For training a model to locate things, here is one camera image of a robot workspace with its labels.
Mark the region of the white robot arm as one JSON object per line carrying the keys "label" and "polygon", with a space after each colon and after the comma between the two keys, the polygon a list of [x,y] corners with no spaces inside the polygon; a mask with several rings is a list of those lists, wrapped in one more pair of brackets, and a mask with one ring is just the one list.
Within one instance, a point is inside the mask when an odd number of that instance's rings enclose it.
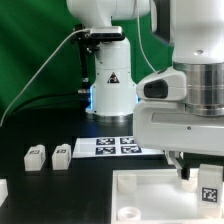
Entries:
{"label": "white robot arm", "polygon": [[[66,0],[97,47],[88,113],[131,116],[138,146],[224,156],[224,0]],[[173,46],[172,65],[135,83],[130,43],[116,20],[151,17],[152,33]]]}

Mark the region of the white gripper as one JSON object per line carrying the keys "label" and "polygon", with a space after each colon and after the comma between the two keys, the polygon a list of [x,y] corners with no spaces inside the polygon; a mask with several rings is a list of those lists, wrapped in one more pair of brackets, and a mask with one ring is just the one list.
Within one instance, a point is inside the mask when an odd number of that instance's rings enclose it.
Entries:
{"label": "white gripper", "polygon": [[195,116],[182,103],[141,100],[133,113],[133,136],[140,147],[174,152],[182,180],[190,178],[190,167],[180,152],[224,156],[224,116]]}

